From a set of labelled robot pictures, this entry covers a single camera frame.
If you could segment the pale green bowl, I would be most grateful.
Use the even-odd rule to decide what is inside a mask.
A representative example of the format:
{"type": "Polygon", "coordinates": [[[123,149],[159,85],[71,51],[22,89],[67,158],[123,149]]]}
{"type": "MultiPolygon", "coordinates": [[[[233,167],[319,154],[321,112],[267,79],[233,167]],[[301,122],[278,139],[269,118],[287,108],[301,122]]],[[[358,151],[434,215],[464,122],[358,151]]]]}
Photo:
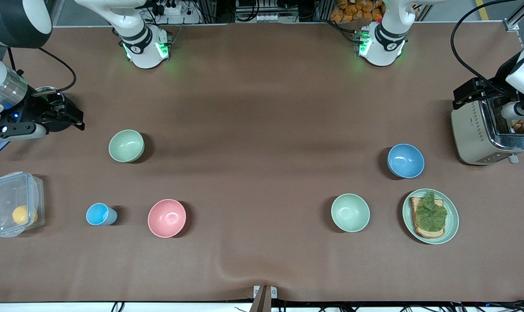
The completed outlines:
{"type": "Polygon", "coordinates": [[[371,212],[369,205],[357,194],[341,194],[331,205],[333,223],[342,231],[355,233],[367,227],[371,212]]]}
{"type": "Polygon", "coordinates": [[[145,142],[141,133],[135,130],[122,130],[116,133],[108,144],[111,158],[121,163],[131,163],[138,160],[145,150],[145,142]]]}

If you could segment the toast slice with crust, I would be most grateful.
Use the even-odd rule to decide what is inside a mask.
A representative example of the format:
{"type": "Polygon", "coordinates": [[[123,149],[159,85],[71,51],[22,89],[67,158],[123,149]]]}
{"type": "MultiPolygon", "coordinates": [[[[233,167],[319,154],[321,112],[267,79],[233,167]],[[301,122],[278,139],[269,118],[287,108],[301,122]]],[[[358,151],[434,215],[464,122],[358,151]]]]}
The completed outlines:
{"type": "Polygon", "coordinates": [[[412,221],[413,221],[413,226],[414,226],[414,230],[416,232],[416,234],[420,237],[423,237],[423,238],[426,238],[426,239],[436,239],[436,238],[439,238],[439,237],[442,237],[445,233],[445,227],[444,229],[442,229],[440,232],[427,232],[427,231],[423,231],[421,229],[419,229],[417,226],[416,226],[416,222],[413,220],[413,217],[414,217],[414,198],[415,197],[410,197],[409,198],[409,204],[410,204],[410,207],[412,209],[412,221]]]}

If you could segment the metal table edge bracket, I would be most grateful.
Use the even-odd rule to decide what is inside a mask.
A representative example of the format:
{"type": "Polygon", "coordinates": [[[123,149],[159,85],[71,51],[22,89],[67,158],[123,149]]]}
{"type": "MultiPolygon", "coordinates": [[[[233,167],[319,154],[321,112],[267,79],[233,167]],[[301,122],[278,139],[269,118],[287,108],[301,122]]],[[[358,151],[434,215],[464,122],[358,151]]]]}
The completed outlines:
{"type": "Polygon", "coordinates": [[[249,312],[271,312],[272,300],[278,298],[275,286],[255,286],[254,300],[249,312]]]}

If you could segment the pale green plate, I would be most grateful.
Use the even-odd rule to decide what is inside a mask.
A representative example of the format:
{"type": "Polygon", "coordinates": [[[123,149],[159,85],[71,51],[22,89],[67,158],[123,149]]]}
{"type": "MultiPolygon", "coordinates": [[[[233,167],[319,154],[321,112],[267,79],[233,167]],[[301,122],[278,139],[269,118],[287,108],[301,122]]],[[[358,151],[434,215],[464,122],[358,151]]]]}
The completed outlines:
{"type": "Polygon", "coordinates": [[[409,233],[413,235],[413,237],[415,237],[417,240],[423,243],[431,245],[440,245],[450,241],[454,238],[459,228],[459,215],[455,205],[446,195],[434,189],[417,189],[410,193],[404,200],[402,207],[402,217],[406,225],[406,228],[408,229],[409,233]],[[412,209],[409,204],[410,197],[422,198],[428,192],[434,192],[436,199],[442,199],[443,206],[446,208],[447,211],[445,233],[442,237],[436,239],[426,239],[416,234],[412,221],[412,209]]]}

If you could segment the orange snack bags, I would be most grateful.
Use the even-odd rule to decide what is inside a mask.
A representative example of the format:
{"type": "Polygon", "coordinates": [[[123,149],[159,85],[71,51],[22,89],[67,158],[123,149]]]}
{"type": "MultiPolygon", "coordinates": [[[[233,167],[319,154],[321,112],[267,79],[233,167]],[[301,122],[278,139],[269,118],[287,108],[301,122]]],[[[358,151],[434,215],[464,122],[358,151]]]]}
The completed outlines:
{"type": "Polygon", "coordinates": [[[335,0],[329,20],[335,23],[347,23],[361,19],[380,22],[385,10],[383,0],[335,0]]]}

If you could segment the blue cup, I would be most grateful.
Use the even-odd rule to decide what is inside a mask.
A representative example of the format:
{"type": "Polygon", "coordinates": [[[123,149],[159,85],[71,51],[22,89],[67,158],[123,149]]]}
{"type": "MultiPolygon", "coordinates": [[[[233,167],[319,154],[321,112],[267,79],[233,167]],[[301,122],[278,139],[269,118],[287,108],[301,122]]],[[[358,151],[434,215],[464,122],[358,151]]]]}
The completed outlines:
{"type": "Polygon", "coordinates": [[[85,219],[93,226],[112,225],[117,221],[117,212],[104,203],[95,203],[88,208],[85,219]]]}

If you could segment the aluminium frame profile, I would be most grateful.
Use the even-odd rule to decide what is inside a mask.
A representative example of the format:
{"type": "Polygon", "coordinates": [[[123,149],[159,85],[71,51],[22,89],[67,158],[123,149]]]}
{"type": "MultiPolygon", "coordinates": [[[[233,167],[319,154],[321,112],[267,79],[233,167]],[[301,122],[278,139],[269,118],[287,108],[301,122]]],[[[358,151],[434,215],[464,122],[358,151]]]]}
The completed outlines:
{"type": "Polygon", "coordinates": [[[517,7],[514,12],[512,12],[507,18],[503,19],[503,24],[506,32],[516,32],[519,30],[518,23],[524,18],[524,0],[517,7]]]}

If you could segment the clear plastic lidded container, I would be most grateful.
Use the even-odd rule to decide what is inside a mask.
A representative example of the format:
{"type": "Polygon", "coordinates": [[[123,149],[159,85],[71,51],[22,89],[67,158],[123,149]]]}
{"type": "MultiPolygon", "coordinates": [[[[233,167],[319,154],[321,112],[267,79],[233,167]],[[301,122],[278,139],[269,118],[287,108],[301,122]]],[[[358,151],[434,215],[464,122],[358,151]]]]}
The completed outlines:
{"type": "Polygon", "coordinates": [[[0,237],[16,237],[21,233],[43,226],[45,204],[43,182],[28,172],[12,172],[0,177],[0,237]],[[18,226],[13,221],[13,210],[26,205],[38,220],[29,226],[18,226]]]}

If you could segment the cream and chrome toaster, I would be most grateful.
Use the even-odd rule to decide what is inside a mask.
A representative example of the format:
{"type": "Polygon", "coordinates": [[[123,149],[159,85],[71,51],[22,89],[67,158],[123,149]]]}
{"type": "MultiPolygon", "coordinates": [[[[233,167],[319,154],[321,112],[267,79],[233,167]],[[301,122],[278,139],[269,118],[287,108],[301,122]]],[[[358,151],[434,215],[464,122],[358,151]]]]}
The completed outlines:
{"type": "Polygon", "coordinates": [[[524,133],[514,133],[512,120],[485,101],[474,101],[451,112],[452,130],[459,158],[466,164],[487,166],[505,159],[519,162],[524,133]]]}

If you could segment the pink bowl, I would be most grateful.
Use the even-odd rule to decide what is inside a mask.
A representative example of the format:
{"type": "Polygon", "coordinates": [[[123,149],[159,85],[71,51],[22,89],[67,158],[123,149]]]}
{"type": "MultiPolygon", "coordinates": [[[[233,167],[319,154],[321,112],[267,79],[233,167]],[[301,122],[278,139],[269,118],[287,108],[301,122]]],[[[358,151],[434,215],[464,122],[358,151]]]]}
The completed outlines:
{"type": "Polygon", "coordinates": [[[164,199],[151,208],[147,224],[153,235],[160,238],[171,238],[182,231],[186,218],[186,210],[179,201],[164,199]]]}

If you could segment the white power strip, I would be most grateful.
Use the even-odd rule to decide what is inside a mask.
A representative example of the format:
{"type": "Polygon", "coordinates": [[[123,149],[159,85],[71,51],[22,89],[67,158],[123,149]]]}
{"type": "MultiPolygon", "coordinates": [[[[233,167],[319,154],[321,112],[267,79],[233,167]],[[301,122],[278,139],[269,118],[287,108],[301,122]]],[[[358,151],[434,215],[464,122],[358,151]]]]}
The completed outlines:
{"type": "Polygon", "coordinates": [[[156,0],[152,12],[158,24],[200,24],[204,21],[193,0],[156,0]]]}

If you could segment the blue bowl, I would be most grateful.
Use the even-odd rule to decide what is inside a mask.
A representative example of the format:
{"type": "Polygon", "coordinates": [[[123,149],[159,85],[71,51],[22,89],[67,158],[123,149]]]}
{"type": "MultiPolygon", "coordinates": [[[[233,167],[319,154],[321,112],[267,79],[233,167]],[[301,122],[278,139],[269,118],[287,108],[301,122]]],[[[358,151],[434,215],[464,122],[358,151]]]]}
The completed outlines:
{"type": "Polygon", "coordinates": [[[387,156],[390,172],[402,179],[420,176],[426,166],[424,156],[418,148],[401,143],[390,148],[387,156]]]}

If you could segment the green lettuce leaf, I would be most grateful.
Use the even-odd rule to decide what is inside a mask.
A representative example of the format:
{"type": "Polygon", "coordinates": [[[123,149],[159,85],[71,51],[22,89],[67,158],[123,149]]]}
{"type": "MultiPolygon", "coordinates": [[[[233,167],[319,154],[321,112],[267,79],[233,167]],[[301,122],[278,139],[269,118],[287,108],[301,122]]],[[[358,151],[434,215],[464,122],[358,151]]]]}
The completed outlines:
{"type": "Polygon", "coordinates": [[[434,192],[422,198],[414,198],[414,217],[416,226],[427,232],[440,232],[446,224],[447,211],[442,200],[436,199],[434,192]]]}

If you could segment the yellow lemon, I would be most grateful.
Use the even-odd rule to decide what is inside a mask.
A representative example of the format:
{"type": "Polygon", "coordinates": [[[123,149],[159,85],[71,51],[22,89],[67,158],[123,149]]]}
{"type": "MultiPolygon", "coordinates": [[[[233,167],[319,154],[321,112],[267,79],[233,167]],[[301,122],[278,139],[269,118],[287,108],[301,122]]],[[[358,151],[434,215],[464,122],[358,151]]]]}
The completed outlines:
{"type": "Polygon", "coordinates": [[[13,221],[18,226],[29,226],[38,220],[38,214],[30,214],[26,205],[16,207],[12,212],[13,221]]]}

